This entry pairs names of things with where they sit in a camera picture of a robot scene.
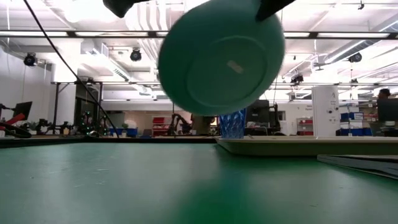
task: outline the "table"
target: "table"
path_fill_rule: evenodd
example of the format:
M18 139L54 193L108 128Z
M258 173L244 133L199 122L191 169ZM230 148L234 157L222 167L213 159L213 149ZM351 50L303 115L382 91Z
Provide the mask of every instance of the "table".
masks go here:
M0 177L7 224L398 220L395 180L314 157L234 156L215 143L4 148Z

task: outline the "ceiling duct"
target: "ceiling duct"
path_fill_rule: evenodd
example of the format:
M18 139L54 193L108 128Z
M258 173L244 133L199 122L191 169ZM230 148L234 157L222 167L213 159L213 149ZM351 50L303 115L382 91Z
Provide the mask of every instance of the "ceiling duct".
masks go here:
M397 32L398 31L398 15L395 15L393 18L383 22L382 24L378 25L378 28L375 29L376 32ZM323 58L324 64L331 64L336 63L340 60L348 58L355 53L360 52L361 50L368 48L375 43L380 42L380 40L360 40L360 41L352 41L338 50L328 54Z
M104 66L108 68L114 75L117 75L121 77L125 82L136 82L137 79L130 76L130 74L125 71L125 69L121 68L117 62L112 60L111 58L106 57L102 53L99 53L96 49L93 49L92 52L86 52L88 55L92 55L94 57L99 57L103 59ZM138 92L146 94L146 95L151 95L152 94L152 89L149 87L146 87L144 85L138 85L138 84L132 84L131 85L133 88L135 88Z
M295 67L290 69L290 71L288 71L283 77L288 78L288 77L298 75L299 73L302 74L303 76L307 76L307 75L311 74L312 69L310 68L310 65L312 64L312 61L314 59L316 59L316 57L317 57L316 55L311 55L311 56L307 57L305 60L300 62L298 65L296 65Z

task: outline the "pipe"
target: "pipe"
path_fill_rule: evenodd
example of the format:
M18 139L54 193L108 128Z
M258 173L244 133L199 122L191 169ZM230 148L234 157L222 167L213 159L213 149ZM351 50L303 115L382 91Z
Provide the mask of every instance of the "pipe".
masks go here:
M398 62L393 63L393 64L391 64L391 65L388 65L388 66L384 67L384 68L381 69L381 70L378 70L378 71L376 71L376 72L372 72L372 73L367 74L367 75L365 75L365 76L362 76L362 79L367 78L367 77L370 77L370 76L373 76L373 75L378 75L379 73L385 73L385 72L390 72L391 70L395 70L395 69L397 68L397 64L398 64ZM365 87L367 87L367 86L374 86L376 83L383 83L383 82L385 82L385 81L391 81L391 80L393 80L393 79L395 79L395 78L397 78L397 77L383 79L383 80L380 80L380 81L378 81L378 82L373 83L372 85L361 85L361 86L356 86L356 87L353 88L352 90L360 90L360 89L365 88Z
M372 30L374 32L397 32L398 31L398 14L379 24L377 28ZM361 50L364 50L380 40L354 40L350 43L340 47L338 50L328 54L323 60L325 64L336 63L344 58L348 58Z
M57 87L55 89L55 104L54 104L54 119L52 121L53 125L57 125L57 112L58 112L58 96L59 96L60 84L57 83Z
M132 12L132 19L133 19L133 26L134 26L133 30L142 30L140 18L138 16L138 12L139 12L138 7L141 8L141 4L143 4L143 3L136 4L135 6L132 7L132 9L134 10ZM149 58L152 60L152 62L155 63L156 57L154 56L154 53L150 47L149 41L146 39L146 40L141 40L140 42L141 42L140 43L141 47L144 49L145 53L149 56Z
M290 74L292 72L295 72L296 74L298 74L300 71L308 68L308 65L306 65L306 63L310 63L310 61L315 59L315 57L316 57L316 55L311 55L311 56L307 57L305 60L303 60L302 62L300 62L293 68L291 68L285 75L282 75L282 78L290 77Z
M151 26L152 30L159 30L159 26L157 25L157 5L155 1L150 1L149 2L149 7L150 7L150 13L149 13L149 25ZM155 44L156 44L156 49L159 51L161 41L159 39L155 39Z
M104 83L99 83L99 93L98 93L98 105L97 106L97 121L100 120L100 106L102 104L102 99L103 99L103 92L104 92Z
M126 26L129 30L138 30L138 31L142 30L141 26L139 25L138 5L139 4L134 4L133 7L126 14L125 21L126 21ZM146 46L147 41L138 39L137 42L139 46L144 50L145 54L149 57L149 59L151 61L154 61L154 58L150 50Z
M37 2L41 3L53 16L55 16L59 21L65 24L68 28L75 30L71 23L63 19L57 12L55 12L51 7L49 7L44 1L36 0Z
M167 27L167 18L166 18L166 1L164 0L157 0L159 3L159 23L160 27L164 31L168 31Z
M140 11L139 18L138 18L140 29L141 30L142 29L150 30L148 23L147 23L147 4L139 4L138 7L139 7L139 11ZM150 49L150 52L152 53L152 56L154 58L157 58L157 50L158 49L157 49L156 43L154 42L153 39L149 39L146 41L149 45L149 49Z
M374 76L374 75L378 75L380 73L384 73L384 72L389 72L391 70L395 70L397 68L397 64L398 64L398 62L391 63L389 65L381 67L380 69L377 69L376 71L368 72L368 73L365 73L364 75L358 75L356 77L353 77L353 79L355 79L355 78L357 78L357 79L365 79L365 78L368 78L368 77L371 77L371 76Z

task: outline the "ceiling light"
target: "ceiling light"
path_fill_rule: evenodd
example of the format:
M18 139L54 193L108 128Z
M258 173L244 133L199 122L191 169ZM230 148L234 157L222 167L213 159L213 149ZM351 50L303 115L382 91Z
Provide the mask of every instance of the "ceiling light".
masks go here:
M309 32L284 32L285 37L308 37Z
M1 35L12 35L15 37L44 37L42 31L0 31ZM47 32L49 37L67 37L68 34L66 32L59 32L59 31L51 31Z
M140 85L160 85L160 82L131 82L132 84L140 84Z
M168 32L158 32L157 35L159 37L165 37L168 34Z
M329 37L329 38L385 38L389 35L389 33L380 33L380 32L350 32L350 33L319 33L318 37Z
M104 85L129 85L129 82L103 82Z
M75 32L78 37L148 37L148 32Z
M102 101L127 101L127 100L102 100Z

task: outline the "monitor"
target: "monitor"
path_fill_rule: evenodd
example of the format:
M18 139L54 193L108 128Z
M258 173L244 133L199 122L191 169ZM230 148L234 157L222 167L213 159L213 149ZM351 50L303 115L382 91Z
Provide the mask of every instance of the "monitor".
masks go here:
M378 99L379 121L398 121L398 99Z
M246 110L246 123L249 121L269 123L268 100L256 100L252 105L248 106Z
M29 117L29 112L31 107L32 107L32 102L18 103L15 106L13 117L22 113L25 115L25 118L22 119L21 121L26 121Z

